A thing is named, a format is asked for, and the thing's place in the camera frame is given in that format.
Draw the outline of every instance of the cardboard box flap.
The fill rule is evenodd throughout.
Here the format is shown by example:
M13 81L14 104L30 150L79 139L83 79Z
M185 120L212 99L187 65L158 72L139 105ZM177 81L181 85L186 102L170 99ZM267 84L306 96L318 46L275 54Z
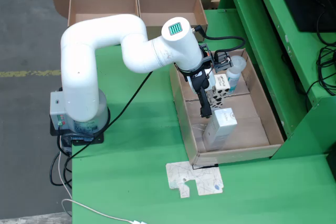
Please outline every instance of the cardboard box flap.
M68 18L70 0L52 0L59 15Z

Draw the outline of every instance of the white box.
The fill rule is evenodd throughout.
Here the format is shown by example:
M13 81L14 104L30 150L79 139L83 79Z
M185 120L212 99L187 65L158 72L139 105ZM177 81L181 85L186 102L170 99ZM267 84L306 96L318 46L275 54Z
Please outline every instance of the white box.
M206 92L206 97L208 98L212 111L222 108L224 104L224 96L230 90L230 84L226 74L215 74L215 80L215 86L212 87L212 90Z
M203 134L205 149L207 151L221 149L225 138L236 126L237 121L231 108L214 111Z

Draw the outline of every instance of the gray floor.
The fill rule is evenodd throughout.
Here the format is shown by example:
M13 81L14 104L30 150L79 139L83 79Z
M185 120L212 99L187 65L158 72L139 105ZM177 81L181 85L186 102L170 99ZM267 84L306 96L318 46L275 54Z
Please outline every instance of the gray floor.
M67 21L52 0L0 0L0 10L0 219L62 212L67 194L48 177L49 95L61 79L32 72L60 69Z

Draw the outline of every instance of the green table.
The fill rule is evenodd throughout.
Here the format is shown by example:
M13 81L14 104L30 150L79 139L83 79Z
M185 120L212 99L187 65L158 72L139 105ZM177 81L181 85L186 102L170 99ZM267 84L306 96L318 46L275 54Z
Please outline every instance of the green table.
M209 10L206 15L210 36L246 37L237 12ZM209 47L237 43L211 41ZM246 47L253 55L250 45ZM114 118L146 75L125 67L119 46L100 49L97 67L99 87ZM165 164L187 160L167 66L153 73L106 131L103 144L73 159L73 199L148 224L336 223L336 183L323 155L220 165L222 194L199 196L190 181L191 196L181 199L178 190L169 189ZM118 223L75 204L72 213L74 224Z

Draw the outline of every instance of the sticker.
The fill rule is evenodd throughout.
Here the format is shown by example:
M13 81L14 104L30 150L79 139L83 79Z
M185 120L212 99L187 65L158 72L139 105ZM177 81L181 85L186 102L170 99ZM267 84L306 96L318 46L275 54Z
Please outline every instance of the sticker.
M89 121L89 122L74 121L73 124L74 124L73 126L76 132L88 133L88 132L92 132L98 129L98 125L96 124L94 120Z

